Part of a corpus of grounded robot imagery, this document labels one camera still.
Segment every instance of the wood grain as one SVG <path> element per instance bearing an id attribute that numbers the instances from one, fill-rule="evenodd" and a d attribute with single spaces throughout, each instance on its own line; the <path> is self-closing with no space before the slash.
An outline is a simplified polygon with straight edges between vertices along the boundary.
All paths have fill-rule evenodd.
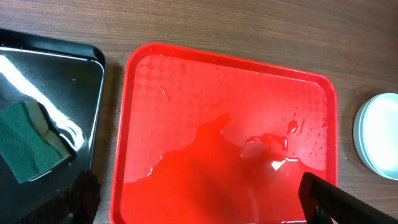
<path id="1" fill-rule="evenodd" d="M 109 200 L 126 60 L 153 41 L 319 72 L 339 97 L 340 188 L 398 218 L 398 182 L 367 169 L 353 146 L 353 119 L 370 97 L 398 92 L 398 1 L 3 0 L 0 26 L 86 42 L 108 59 L 93 169 Z"/>

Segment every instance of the black metal tray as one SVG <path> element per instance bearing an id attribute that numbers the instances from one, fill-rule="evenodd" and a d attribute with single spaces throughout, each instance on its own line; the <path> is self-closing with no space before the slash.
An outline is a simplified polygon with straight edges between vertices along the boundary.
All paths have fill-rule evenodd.
<path id="1" fill-rule="evenodd" d="M 0 110 L 37 100 L 75 154 L 22 184 L 0 156 L 0 223 L 18 221 L 90 169 L 105 67 L 104 54 L 92 45 L 0 29 Z"/>

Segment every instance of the scouring pad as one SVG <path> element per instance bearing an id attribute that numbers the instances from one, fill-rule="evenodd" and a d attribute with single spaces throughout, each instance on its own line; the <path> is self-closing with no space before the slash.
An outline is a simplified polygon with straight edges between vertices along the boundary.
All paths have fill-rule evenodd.
<path id="1" fill-rule="evenodd" d="M 72 156 L 49 129 L 36 101 L 22 101 L 0 111 L 0 154 L 19 183 L 46 173 Z"/>

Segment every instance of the stacked plates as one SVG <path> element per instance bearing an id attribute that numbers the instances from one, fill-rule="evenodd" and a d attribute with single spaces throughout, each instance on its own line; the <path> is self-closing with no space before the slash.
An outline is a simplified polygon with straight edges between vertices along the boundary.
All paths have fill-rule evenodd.
<path id="1" fill-rule="evenodd" d="M 384 93 L 365 102 L 356 113 L 353 134 L 365 165 L 398 180 L 398 94 Z"/>

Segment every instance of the red tray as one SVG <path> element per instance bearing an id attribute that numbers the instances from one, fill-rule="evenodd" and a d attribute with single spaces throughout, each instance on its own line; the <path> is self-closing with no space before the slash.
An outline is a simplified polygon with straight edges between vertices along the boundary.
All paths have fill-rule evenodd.
<path id="1" fill-rule="evenodd" d="M 337 185 L 323 75 L 167 44 L 130 56 L 112 223 L 305 222 L 305 171 Z"/>

